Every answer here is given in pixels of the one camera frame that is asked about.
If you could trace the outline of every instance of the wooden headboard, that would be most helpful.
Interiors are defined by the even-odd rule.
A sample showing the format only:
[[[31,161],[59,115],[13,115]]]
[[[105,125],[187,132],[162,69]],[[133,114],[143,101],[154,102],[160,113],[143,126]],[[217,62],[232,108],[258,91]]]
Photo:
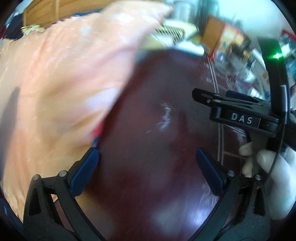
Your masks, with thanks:
[[[33,0],[24,10],[23,25],[39,24],[48,28],[59,19],[76,12],[104,8],[114,0]]]

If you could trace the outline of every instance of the glossy table surface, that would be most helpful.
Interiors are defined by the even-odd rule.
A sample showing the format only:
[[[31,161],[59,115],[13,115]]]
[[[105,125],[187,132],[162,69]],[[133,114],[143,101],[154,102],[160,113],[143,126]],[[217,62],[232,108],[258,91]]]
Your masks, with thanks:
[[[138,62],[106,119],[99,165],[76,198],[107,240],[182,241],[196,232],[218,197],[195,151],[206,148],[239,174],[244,134],[210,121],[192,90],[225,94],[233,86],[206,56],[161,51]]]

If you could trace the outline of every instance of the blue gripper pad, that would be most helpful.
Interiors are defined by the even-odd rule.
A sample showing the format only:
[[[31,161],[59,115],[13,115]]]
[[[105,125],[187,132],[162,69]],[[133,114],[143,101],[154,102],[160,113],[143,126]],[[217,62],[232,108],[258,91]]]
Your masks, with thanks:
[[[69,170],[69,192],[72,197],[79,196],[99,162],[99,151],[90,148],[80,161],[74,163]]]
[[[222,196],[227,183],[227,176],[222,165],[202,148],[197,149],[195,159],[212,193]]]

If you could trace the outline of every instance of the gloved hand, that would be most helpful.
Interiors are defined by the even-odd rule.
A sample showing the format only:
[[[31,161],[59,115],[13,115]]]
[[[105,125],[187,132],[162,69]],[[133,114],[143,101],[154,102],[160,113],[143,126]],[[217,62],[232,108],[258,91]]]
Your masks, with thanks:
[[[258,140],[254,140],[240,147],[239,153],[242,156],[248,156],[242,168],[242,174],[245,177],[252,177],[256,174],[253,170],[256,163],[260,167],[269,172],[273,163],[275,152],[261,149],[254,151],[258,144]],[[281,153],[275,163],[271,173],[274,181],[270,193],[267,194],[269,203],[270,216],[272,220],[285,218],[296,200],[296,152],[288,148],[285,153]]]

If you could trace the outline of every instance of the peach fabric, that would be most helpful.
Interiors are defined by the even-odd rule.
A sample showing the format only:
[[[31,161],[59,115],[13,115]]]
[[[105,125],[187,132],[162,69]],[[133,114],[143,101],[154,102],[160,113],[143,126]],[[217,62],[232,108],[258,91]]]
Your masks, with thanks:
[[[32,176],[57,175],[83,156],[127,84],[143,38],[171,10],[159,2],[117,1],[42,34],[4,40],[1,114],[16,87],[20,92],[1,187],[21,220]]]

